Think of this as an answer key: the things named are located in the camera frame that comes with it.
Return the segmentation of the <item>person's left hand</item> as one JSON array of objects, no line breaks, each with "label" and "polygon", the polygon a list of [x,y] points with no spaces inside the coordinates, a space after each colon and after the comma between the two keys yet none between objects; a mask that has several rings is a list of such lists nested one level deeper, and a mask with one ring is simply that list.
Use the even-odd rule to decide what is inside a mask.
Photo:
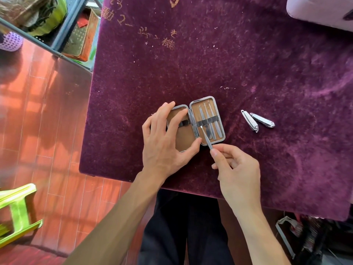
[{"label": "person's left hand", "polygon": [[174,116],[164,134],[156,134],[157,111],[151,115],[151,133],[148,141],[144,142],[143,173],[164,182],[169,176],[185,166],[185,164],[178,164],[178,153],[180,152],[176,149],[176,133],[179,123],[188,113],[188,109],[179,111]]}]

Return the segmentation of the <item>person's right hand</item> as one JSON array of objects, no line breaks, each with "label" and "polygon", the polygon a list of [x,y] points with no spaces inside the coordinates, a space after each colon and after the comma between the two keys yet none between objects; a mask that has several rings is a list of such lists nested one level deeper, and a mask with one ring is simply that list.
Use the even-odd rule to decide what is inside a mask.
[{"label": "person's right hand", "polygon": [[233,213],[261,208],[259,162],[236,146],[215,144],[213,148],[232,155],[232,171],[218,175],[220,189]]}]

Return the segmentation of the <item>thin steel manicure tool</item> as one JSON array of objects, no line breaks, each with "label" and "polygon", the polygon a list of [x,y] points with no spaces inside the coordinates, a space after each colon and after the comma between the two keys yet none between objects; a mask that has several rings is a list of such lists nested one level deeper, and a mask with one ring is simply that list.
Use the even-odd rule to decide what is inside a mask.
[{"label": "thin steel manicure tool", "polygon": [[202,131],[204,133],[205,140],[206,140],[206,143],[207,143],[208,147],[210,148],[210,150],[212,150],[213,149],[212,144],[211,144],[211,142],[209,140],[209,137],[207,136],[207,133],[205,132],[204,127],[203,126],[200,126],[200,127],[201,127],[201,129],[202,129]]}]

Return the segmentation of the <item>metal manicure case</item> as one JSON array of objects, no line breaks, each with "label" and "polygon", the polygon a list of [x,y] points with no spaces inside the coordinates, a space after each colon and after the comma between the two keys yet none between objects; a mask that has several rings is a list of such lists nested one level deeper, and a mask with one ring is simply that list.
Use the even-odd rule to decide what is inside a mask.
[{"label": "metal manicure case", "polygon": [[[214,115],[212,116],[208,101],[211,104]],[[206,120],[202,120],[201,114],[199,111],[199,105],[202,107],[202,110],[205,114]],[[226,133],[224,131],[224,127],[221,121],[220,113],[218,111],[218,107],[216,104],[216,100],[213,96],[207,96],[198,100],[192,101],[189,105],[179,105],[174,107],[168,117],[167,117],[167,128],[170,125],[171,120],[174,116],[177,115],[179,111],[184,109],[188,109],[188,113],[182,118],[181,122],[178,126],[178,131],[176,133],[176,149],[179,152],[183,152],[188,149],[191,144],[197,138],[202,138],[201,145],[208,146],[205,140],[204,133],[200,126],[208,124],[212,133],[213,138],[209,139],[212,146],[216,143],[223,142],[226,138]],[[216,127],[214,122],[218,121],[220,126],[223,138],[219,138],[218,133],[216,131]]]}]

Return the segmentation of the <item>person's left forearm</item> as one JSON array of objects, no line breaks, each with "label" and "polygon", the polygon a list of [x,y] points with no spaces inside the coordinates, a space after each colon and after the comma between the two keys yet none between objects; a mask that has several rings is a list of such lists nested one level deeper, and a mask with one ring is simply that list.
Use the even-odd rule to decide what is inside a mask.
[{"label": "person's left forearm", "polygon": [[144,168],[63,265],[120,265],[149,204],[168,174]]}]

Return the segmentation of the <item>steel tweezers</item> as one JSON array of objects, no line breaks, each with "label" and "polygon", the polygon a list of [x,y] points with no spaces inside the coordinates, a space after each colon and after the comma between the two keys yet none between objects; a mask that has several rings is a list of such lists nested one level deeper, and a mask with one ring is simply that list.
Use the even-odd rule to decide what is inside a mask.
[{"label": "steel tweezers", "polygon": [[[210,108],[210,111],[211,111],[212,116],[215,116],[215,115],[214,115],[214,112],[213,112],[213,109],[212,109],[211,104],[210,104],[209,101],[208,101],[208,105],[209,105],[209,108]],[[219,124],[218,124],[218,121],[215,121],[214,124],[215,124],[216,131],[217,131],[217,133],[218,133],[219,138],[223,138],[223,135],[222,135],[220,126],[219,126]]]}]

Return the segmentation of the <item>small silver nail clipper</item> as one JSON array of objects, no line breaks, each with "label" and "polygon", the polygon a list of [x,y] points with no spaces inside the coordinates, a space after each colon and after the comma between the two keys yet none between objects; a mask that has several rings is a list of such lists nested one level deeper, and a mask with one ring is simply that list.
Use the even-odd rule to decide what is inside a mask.
[{"label": "small silver nail clipper", "polygon": [[275,127],[275,123],[271,120],[268,120],[262,116],[259,116],[257,114],[254,113],[250,113],[250,115],[252,116],[252,118],[258,122],[260,122],[261,124],[263,124],[264,126],[268,127],[268,128],[274,128]]}]

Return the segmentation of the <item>purple velvet tablecloth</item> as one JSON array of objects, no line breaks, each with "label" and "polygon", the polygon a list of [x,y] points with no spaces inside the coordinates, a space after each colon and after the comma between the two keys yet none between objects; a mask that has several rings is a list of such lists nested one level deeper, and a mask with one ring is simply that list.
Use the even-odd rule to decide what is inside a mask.
[{"label": "purple velvet tablecloth", "polygon": [[[213,96],[259,161],[264,207],[344,221],[353,192],[353,34],[287,0],[104,0],[79,171],[132,182],[142,125],[164,102]],[[241,110],[256,121],[256,133]]]}]

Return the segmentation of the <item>orange metal tray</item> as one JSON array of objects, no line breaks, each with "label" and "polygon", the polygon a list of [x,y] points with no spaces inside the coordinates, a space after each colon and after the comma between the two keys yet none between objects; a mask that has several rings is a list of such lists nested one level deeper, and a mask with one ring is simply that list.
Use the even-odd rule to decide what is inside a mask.
[{"label": "orange metal tray", "polygon": [[84,8],[63,48],[62,54],[77,61],[88,61],[98,23],[99,17],[94,10],[91,7]]}]

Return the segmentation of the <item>black clutter pile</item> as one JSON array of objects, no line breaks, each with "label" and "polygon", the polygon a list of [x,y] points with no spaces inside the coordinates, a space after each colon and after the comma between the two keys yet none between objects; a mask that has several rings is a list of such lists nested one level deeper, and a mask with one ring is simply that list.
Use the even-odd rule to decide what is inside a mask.
[{"label": "black clutter pile", "polygon": [[353,205],[345,221],[295,215],[292,265],[353,265]]}]

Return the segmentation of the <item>green bag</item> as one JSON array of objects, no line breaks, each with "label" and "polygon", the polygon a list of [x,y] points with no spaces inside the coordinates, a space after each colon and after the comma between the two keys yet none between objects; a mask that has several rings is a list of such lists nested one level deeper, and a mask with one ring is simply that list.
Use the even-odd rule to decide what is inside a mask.
[{"label": "green bag", "polygon": [[66,0],[49,0],[22,26],[29,35],[45,36],[54,31],[67,15]]}]

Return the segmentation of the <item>green plastic stool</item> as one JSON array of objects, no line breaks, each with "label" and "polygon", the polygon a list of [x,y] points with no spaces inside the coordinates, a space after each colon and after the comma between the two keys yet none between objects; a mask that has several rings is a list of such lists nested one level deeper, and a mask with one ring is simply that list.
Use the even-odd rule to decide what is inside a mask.
[{"label": "green plastic stool", "polygon": [[43,225],[43,220],[30,223],[25,198],[36,192],[35,184],[29,183],[12,190],[0,191],[0,209],[10,208],[13,232],[0,224],[0,248],[14,242],[25,234],[39,229]]}]

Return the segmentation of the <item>purple plastic basket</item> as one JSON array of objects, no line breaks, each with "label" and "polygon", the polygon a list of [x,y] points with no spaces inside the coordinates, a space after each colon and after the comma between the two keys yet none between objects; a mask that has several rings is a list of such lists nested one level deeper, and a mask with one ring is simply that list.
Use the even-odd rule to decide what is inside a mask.
[{"label": "purple plastic basket", "polygon": [[15,52],[22,47],[23,40],[22,36],[14,32],[9,32],[7,34],[0,32],[0,50]]}]

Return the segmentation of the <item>brown patterned bag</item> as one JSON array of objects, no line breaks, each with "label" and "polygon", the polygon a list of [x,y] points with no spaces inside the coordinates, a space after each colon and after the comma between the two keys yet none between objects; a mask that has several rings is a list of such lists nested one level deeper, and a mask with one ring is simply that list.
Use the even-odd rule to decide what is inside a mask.
[{"label": "brown patterned bag", "polygon": [[0,18],[19,27],[52,0],[0,0]]}]

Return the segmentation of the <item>grey metal shelf frame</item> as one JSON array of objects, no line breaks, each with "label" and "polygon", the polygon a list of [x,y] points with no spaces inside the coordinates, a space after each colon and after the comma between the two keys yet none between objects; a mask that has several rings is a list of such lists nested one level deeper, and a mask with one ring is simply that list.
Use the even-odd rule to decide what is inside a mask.
[{"label": "grey metal shelf frame", "polygon": [[[39,46],[40,48],[50,52],[56,58],[63,59],[76,66],[82,67],[92,73],[92,68],[89,69],[83,66],[82,64],[75,62],[73,59],[64,56],[61,52],[64,48],[65,43],[68,41],[70,35],[73,32],[74,24],[76,24],[79,14],[83,11],[89,1],[90,0],[66,0],[68,4],[68,14],[66,15],[63,23],[61,23],[59,27],[57,27],[53,32],[51,32],[49,34],[49,37],[45,38],[44,41],[40,41],[39,39],[27,34],[23,30],[19,29],[18,27],[14,26],[12,23],[6,21],[1,17],[0,25],[20,35],[24,39],[35,44],[36,46]],[[93,1],[95,2],[94,8],[102,10],[103,0]]]}]

